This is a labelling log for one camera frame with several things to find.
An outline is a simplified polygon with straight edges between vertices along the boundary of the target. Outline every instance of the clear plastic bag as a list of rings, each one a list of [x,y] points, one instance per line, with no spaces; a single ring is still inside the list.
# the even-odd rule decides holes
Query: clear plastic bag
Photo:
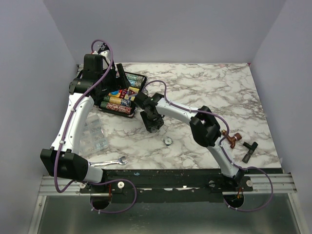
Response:
[[[87,156],[107,147],[108,141],[98,115],[87,117],[80,139],[81,154]]]

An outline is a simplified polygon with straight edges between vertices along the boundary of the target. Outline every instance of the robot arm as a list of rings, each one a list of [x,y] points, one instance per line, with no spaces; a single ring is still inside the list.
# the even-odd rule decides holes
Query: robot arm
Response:
[[[97,82],[99,77],[104,73],[103,56],[97,54],[85,55],[82,78],[74,79],[69,86],[69,103],[61,129],[51,148],[49,150],[43,149],[40,155],[42,162],[51,176],[54,175],[56,149],[60,145],[68,116],[82,94]],[[111,69],[106,79],[96,86],[88,96],[85,96],[77,106],[69,123],[65,139],[62,141],[61,154],[58,160],[58,177],[94,183],[105,180],[102,169],[91,167],[88,161],[78,154],[80,151],[79,145],[82,129],[92,106],[94,104],[100,105],[103,96],[109,92],[127,88],[130,85],[121,64],[117,65],[117,69],[119,71],[119,78],[116,78],[115,69]],[[218,144],[221,138],[221,132],[220,125],[215,117],[208,114],[191,112],[191,110],[211,112],[208,107],[203,106],[198,109],[179,104],[179,106],[190,110],[185,111],[167,103],[161,94],[148,97],[142,92],[138,93],[134,102],[144,110],[140,114],[149,132],[155,132],[163,125],[162,118],[164,116],[173,117],[188,124],[192,130],[194,140],[211,152],[227,180],[234,186],[240,182],[243,172],[230,163],[229,159],[232,160],[230,152],[227,152],[225,148]]]
[[[242,172],[229,162],[221,146],[218,144],[221,140],[221,132],[215,117],[191,112],[191,110],[198,110],[198,108],[179,104],[179,106],[190,110],[185,111],[172,106],[165,100],[163,95],[157,93],[152,97],[148,97],[144,93],[139,93],[135,98],[135,103],[144,110],[140,114],[149,132],[156,132],[163,125],[162,118],[164,116],[173,117],[188,124],[191,127],[194,140],[210,151],[219,164],[222,174],[226,177],[233,178],[236,180],[236,183],[241,179]],[[206,106],[203,106],[200,110],[211,112]],[[223,150],[228,158],[232,160],[231,153],[224,147]]]

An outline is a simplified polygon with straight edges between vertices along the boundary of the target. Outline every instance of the metal washer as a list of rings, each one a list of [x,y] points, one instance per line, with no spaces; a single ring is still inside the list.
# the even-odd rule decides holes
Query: metal washer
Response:
[[[165,145],[167,145],[167,146],[169,146],[173,143],[172,139],[168,136],[166,136],[163,141],[164,141]]]

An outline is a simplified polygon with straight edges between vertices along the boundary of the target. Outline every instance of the copper pipe fitting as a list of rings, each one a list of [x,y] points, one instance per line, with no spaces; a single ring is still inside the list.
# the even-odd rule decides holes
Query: copper pipe fitting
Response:
[[[222,130],[221,133],[222,133],[222,135],[225,136],[227,132],[226,132],[226,130]],[[229,141],[231,149],[234,149],[236,141],[241,140],[242,135],[239,133],[235,133],[232,137],[227,136],[226,139]]]

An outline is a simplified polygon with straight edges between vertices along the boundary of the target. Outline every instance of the black t-shaped handle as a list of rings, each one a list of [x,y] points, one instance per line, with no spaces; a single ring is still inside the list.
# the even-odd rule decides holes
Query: black t-shaped handle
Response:
[[[243,143],[243,146],[245,146],[247,149],[249,149],[249,151],[246,153],[246,155],[243,158],[243,162],[244,163],[248,163],[250,157],[252,156],[252,154],[254,153],[254,151],[256,150],[256,148],[258,147],[258,143],[257,142],[253,142],[252,145],[248,144],[247,142]]]

